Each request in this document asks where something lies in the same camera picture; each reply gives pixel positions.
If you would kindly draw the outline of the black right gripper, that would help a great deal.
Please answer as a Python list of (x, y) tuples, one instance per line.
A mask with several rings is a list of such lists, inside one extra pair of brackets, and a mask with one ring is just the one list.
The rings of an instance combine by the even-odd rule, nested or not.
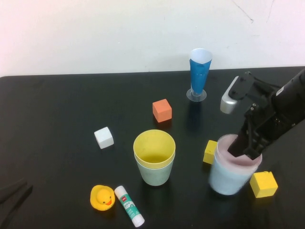
[(245, 114), (245, 123), (237, 138), (228, 148), (234, 157), (250, 159), (261, 153), (295, 125), (295, 105), (292, 102), (273, 101), (265, 108), (251, 107)]

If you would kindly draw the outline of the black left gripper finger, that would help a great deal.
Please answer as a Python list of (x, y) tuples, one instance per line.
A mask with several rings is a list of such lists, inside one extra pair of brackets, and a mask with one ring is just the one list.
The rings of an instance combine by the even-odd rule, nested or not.
[(15, 211), (32, 193), (33, 186), (21, 186), (14, 190), (0, 191), (0, 210), (1, 211)]
[(1, 195), (12, 195), (17, 190), (19, 190), (21, 187), (25, 186), (27, 184), (27, 181), (16, 181), (12, 184), (9, 184), (5, 187), (2, 187), (0, 189)]

